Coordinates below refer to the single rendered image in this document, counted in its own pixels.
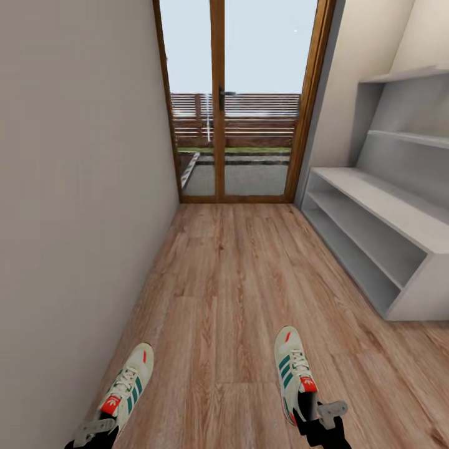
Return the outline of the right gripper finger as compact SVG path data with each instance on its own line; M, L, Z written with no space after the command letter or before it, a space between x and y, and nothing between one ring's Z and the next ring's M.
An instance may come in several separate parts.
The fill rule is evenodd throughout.
M292 411L295 416L295 420L297 422L300 434L303 436L306 434L306 423L304 423L302 421L302 418L300 417L300 415L297 413L297 411L294 408L292 409Z

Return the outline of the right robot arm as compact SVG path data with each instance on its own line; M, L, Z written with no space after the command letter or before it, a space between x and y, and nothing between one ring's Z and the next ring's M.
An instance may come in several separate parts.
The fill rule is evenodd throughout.
M319 403L317 411L320 418L313 421L302 421L293 408L300 434L307 436L311 447L322 445L324 449L352 449L346 441L341 415L348 412L348 405L343 400L330 403Z

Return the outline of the gym shoe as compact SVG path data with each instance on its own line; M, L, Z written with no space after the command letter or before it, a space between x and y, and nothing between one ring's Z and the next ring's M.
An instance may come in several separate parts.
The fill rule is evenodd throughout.
M297 426L292 411L294 408L303 422L317 420L319 388L312 376L301 337L293 326L285 326L279 331L274 344L274 356L286 418Z
M119 431L114 441L117 442L140 395L148 384L152 375L153 364L154 353L152 346L147 342L136 346L110 386L94 417L95 421L112 418L115 420L115 425L109 431L91 434L92 438L104 435L109 436L109 433L115 430L116 426L119 426Z

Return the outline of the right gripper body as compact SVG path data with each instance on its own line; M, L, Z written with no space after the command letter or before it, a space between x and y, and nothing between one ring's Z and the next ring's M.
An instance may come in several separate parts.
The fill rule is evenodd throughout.
M320 423L320 418L313 421L305 421L307 442L311 447L322 445L324 449L334 449L339 443L347 443L344 434L342 417L334 418L335 428L326 430Z

